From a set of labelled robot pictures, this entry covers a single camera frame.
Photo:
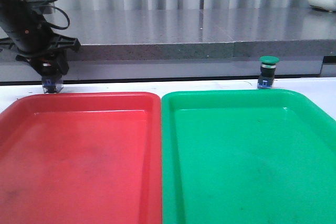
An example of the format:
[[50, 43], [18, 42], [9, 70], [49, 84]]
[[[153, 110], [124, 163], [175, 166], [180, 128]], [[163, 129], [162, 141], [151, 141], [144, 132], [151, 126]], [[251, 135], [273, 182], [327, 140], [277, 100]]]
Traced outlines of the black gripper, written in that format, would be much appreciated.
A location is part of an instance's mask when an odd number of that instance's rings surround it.
[[[56, 61], [58, 71], [66, 75], [69, 65], [66, 50], [77, 52], [80, 42], [77, 38], [55, 33], [66, 30], [70, 25], [69, 16], [54, 6], [58, 0], [5, 0], [5, 49], [18, 54], [18, 58], [40, 75], [49, 75], [49, 62]], [[66, 26], [48, 22], [44, 14], [55, 9], [66, 18]]]

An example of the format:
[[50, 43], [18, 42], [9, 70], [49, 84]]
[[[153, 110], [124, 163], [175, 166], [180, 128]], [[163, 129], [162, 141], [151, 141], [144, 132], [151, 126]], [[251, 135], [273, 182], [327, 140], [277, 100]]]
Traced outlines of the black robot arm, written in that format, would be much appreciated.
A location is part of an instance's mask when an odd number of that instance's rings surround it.
[[65, 76], [69, 71], [66, 51], [79, 50], [77, 38], [60, 35], [58, 26], [44, 15], [57, 0], [1, 0], [1, 29], [7, 35], [1, 48], [17, 54], [16, 60], [29, 64], [42, 77]]

